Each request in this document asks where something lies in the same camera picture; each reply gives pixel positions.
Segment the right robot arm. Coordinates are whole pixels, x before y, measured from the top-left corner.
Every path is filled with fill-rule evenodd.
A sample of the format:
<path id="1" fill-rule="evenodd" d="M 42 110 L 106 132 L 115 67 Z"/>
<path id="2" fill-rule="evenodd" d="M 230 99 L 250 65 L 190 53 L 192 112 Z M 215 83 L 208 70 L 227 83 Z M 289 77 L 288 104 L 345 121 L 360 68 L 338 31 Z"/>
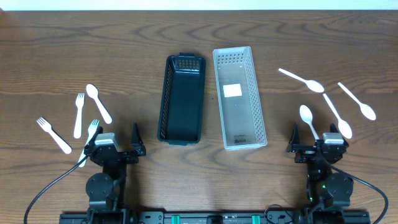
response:
<path id="1" fill-rule="evenodd" d="M 287 152 L 294 152 L 294 162 L 307 166 L 307 198 L 310 205 L 294 212 L 293 223 L 346 223 L 344 209 L 350 206 L 353 179 L 333 172 L 331 165 L 343 158 L 349 144 L 334 124 L 312 146 L 300 143 L 294 126 Z"/>

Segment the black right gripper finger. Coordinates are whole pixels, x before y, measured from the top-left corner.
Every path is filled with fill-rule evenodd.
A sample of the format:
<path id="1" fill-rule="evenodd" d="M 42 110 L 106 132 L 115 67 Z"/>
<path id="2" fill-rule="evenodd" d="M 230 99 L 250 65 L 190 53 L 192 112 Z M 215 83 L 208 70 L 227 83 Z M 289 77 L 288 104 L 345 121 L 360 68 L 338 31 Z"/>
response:
<path id="1" fill-rule="evenodd" d="M 289 144 L 291 144 L 291 145 L 299 145 L 300 144 L 300 136 L 299 136 L 299 129 L 298 129 L 297 123 L 295 123 Z"/>
<path id="2" fill-rule="evenodd" d="M 331 133 L 340 133 L 339 132 L 339 130 L 338 130 L 338 128 L 333 124 L 333 123 L 331 123 L 330 124 L 330 132 Z"/>

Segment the white plastic spoon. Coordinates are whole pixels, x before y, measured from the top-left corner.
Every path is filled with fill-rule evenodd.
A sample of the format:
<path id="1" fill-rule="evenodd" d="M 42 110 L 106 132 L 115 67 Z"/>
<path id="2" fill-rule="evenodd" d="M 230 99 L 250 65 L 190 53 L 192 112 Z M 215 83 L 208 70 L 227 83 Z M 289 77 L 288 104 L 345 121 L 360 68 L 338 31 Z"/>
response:
<path id="1" fill-rule="evenodd" d="M 350 125 L 340 117 L 340 115 L 338 114 L 332 101 L 329 99 L 329 97 L 327 96 L 326 93 L 323 94 L 323 97 L 324 97 L 326 103 L 328 104 L 328 106 L 330 107 L 330 109 L 332 110 L 333 114 L 336 116 L 336 118 L 338 120 L 338 129 L 339 129 L 340 133 L 345 138 L 351 139 L 353 137 L 353 132 L 352 132 Z"/>
<path id="2" fill-rule="evenodd" d="M 99 91 L 98 91 L 97 87 L 95 87 L 93 84 L 87 84 L 86 92 L 87 92 L 88 96 L 95 101 L 95 103 L 99 109 L 99 112 L 102 115 L 105 123 L 111 124 L 113 122 L 113 119 L 112 119 L 111 115 L 109 114 L 108 110 L 104 107 L 101 100 L 99 99 L 99 96 L 98 96 Z"/>
<path id="3" fill-rule="evenodd" d="M 312 121 L 313 121 L 313 115 L 310 109 L 306 105 L 301 105 L 299 108 L 299 113 L 301 119 L 307 123 L 310 126 L 311 132 L 313 134 L 313 137 L 315 140 L 319 140 L 319 136 L 317 132 L 315 131 L 315 128 L 313 127 Z"/>
<path id="4" fill-rule="evenodd" d="M 292 72 L 289 72 L 287 70 L 284 70 L 282 68 L 279 68 L 278 71 L 283 73 L 284 75 L 287 75 L 287 76 L 289 76 L 291 78 L 294 78 L 296 80 L 299 80 L 299 81 L 303 82 L 304 84 L 306 84 L 306 86 L 310 90 L 312 90 L 312 91 L 314 91 L 316 93 L 323 93 L 325 91 L 324 87 L 320 83 L 315 81 L 315 80 L 305 80 L 305 79 L 297 76 L 296 74 L 294 74 Z"/>
<path id="5" fill-rule="evenodd" d="M 347 89 L 347 87 L 344 86 L 341 82 L 338 82 L 338 86 L 348 95 L 350 96 L 360 107 L 360 110 L 362 114 L 369 120 L 375 121 L 376 120 L 376 114 L 374 110 L 367 104 L 364 104 L 360 102 L 357 97 L 354 96 L 354 94 Z"/>

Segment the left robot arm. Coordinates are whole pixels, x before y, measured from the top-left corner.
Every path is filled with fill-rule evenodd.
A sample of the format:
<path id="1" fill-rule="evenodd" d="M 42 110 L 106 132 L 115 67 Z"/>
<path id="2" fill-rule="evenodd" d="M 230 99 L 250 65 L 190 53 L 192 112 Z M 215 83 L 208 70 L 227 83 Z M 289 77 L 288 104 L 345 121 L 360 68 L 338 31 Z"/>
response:
<path id="1" fill-rule="evenodd" d="M 135 210 L 124 208 L 124 189 L 129 164 L 137 164 L 146 155 L 137 124 L 133 125 L 129 151 L 119 151 L 114 133 L 104 133 L 101 126 L 95 129 L 84 147 L 84 154 L 103 170 L 92 175 L 86 183 L 89 196 L 87 217 L 83 223 L 138 223 Z"/>

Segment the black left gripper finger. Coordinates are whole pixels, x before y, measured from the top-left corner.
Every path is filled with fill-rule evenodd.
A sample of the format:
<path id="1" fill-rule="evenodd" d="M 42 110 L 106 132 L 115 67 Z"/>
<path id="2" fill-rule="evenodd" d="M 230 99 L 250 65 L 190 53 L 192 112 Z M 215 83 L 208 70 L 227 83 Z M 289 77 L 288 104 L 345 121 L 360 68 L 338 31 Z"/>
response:
<path id="1" fill-rule="evenodd" d="M 97 135 L 103 133 L 102 126 L 90 125 L 88 128 L 88 145 L 90 145 L 97 137 Z"/>
<path id="2" fill-rule="evenodd" d="M 135 151 L 145 151 L 146 150 L 146 147 L 142 141 L 141 135 L 139 134 L 137 123 L 133 124 L 131 146 Z"/>

